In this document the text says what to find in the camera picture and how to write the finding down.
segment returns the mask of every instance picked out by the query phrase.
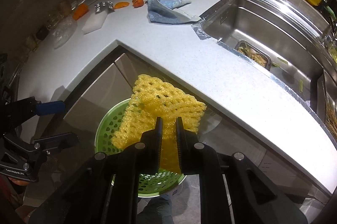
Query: dish cloth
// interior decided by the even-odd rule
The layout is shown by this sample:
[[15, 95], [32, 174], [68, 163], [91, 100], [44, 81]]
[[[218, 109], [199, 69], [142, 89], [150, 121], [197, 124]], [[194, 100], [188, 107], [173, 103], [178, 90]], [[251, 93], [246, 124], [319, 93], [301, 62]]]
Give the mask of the dish cloth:
[[190, 0], [147, 0], [151, 22], [182, 24], [199, 21], [199, 16], [190, 16], [177, 7], [191, 3]]

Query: foam fruit net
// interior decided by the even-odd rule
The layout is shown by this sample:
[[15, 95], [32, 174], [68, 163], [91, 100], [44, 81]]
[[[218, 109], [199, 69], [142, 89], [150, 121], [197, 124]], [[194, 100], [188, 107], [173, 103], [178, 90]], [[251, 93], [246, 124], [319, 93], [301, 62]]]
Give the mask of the foam fruit net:
[[138, 76], [129, 105], [112, 143], [119, 149], [140, 141], [142, 133], [155, 128], [163, 118], [160, 168], [180, 173], [175, 122], [182, 117], [184, 129], [197, 133], [206, 105], [168, 82], [146, 74]]

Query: plastic bag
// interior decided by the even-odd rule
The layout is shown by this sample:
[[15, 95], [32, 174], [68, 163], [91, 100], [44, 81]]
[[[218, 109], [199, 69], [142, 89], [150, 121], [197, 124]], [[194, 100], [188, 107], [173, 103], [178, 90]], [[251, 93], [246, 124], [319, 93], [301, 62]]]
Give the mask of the plastic bag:
[[77, 29], [77, 22], [68, 16], [60, 21], [56, 29], [52, 32], [54, 39], [54, 49], [61, 47], [74, 34]]

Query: kitchen counter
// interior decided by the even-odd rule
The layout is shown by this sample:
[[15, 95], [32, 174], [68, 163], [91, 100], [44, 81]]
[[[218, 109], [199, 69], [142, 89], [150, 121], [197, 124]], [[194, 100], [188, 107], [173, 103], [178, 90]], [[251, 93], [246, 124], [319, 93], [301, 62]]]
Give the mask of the kitchen counter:
[[[218, 1], [192, 0], [181, 9], [201, 15]], [[82, 27], [93, 11], [91, 5], [65, 45], [54, 49], [48, 36], [31, 54], [21, 72], [18, 99], [65, 99], [96, 64], [121, 45], [238, 122], [327, 192], [334, 191], [334, 145], [301, 104], [270, 78], [218, 46], [216, 40], [200, 40], [191, 24], [150, 23], [146, 6], [118, 9], [108, 15], [100, 30], [83, 35]], [[34, 117], [23, 124], [25, 141], [34, 135], [37, 122]]]

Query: screw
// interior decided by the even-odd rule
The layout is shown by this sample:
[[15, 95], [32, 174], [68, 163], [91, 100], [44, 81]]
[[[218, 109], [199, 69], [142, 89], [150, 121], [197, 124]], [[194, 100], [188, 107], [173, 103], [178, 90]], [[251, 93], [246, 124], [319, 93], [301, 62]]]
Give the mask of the screw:
[[234, 157], [237, 159], [237, 160], [242, 160], [245, 158], [245, 155], [243, 153], [240, 153], [240, 152], [236, 152], [234, 154]]
[[204, 144], [202, 144], [201, 142], [197, 142], [194, 144], [194, 148], [198, 149], [198, 150], [202, 150], [205, 147]]
[[144, 148], [145, 148], [145, 143], [138, 142], [138, 143], [136, 143], [136, 144], [134, 145], [134, 147], [135, 147], [136, 149], [139, 149], [139, 150], [144, 149]]
[[28, 169], [29, 169], [29, 164], [28, 164], [28, 163], [25, 163], [25, 164], [23, 165], [23, 169], [24, 169], [24, 170], [28, 170]]
[[105, 154], [102, 152], [98, 152], [97, 154], [95, 154], [95, 159], [96, 160], [102, 160], [105, 158]]

